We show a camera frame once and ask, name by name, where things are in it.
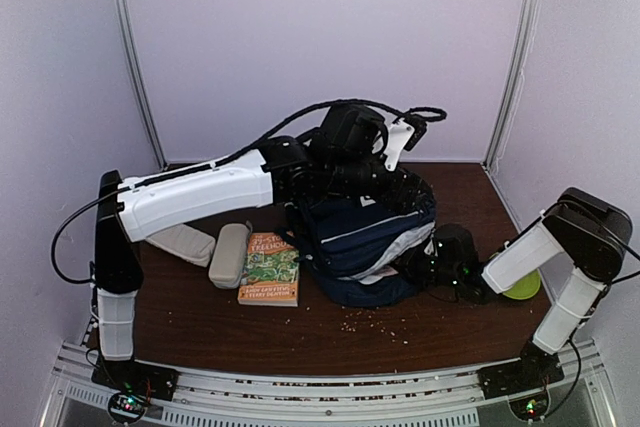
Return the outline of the navy blue backpack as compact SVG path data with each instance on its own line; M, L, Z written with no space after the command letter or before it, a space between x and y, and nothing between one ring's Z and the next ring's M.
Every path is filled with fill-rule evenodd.
M299 252L322 292L344 307L391 306L422 289L399 273L400 257L433 234L436 200L431 186L406 169L401 185L383 199L365 203L361 197L297 200L285 204L287 225L277 230ZM398 275L365 285L360 280L391 266Z

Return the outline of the orange treehouse book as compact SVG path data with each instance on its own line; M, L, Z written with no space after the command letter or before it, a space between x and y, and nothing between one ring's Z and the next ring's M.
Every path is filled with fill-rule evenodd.
M237 301L246 306L297 307L299 252L275 233L249 238Z

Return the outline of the beige ribbed pencil case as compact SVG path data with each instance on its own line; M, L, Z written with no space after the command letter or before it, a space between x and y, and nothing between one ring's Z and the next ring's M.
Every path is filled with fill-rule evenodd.
M207 267L213 257L213 236L186 224L179 224L146 238L150 245L199 267Z

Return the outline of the pink story book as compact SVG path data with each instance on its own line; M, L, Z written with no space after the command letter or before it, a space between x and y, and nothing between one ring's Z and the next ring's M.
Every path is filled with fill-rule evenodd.
M365 285L374 284L384 278L398 275L398 271L391 266L385 266L376 272L362 278L360 282Z

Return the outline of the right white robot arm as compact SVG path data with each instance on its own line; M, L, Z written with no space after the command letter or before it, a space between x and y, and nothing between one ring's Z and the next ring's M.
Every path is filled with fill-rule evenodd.
M549 309L518 357L478 371L484 397L496 398L562 380L559 352L624 280L625 257L635 253L632 235L624 210L570 187L487 260L480 259L467 229L446 224L407 254L399 270L420 288L450 287L457 298L476 305L505 296L533 273L556 280Z

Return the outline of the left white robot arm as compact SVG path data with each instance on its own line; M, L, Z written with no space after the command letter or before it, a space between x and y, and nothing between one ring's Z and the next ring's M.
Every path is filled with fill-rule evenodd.
M93 303L98 372L117 390L153 376L134 359L135 300L144 274L136 243L191 221L245 208L327 197L368 196L393 205L397 164L415 128L394 108L361 99L306 107L224 158L146 177L101 178Z

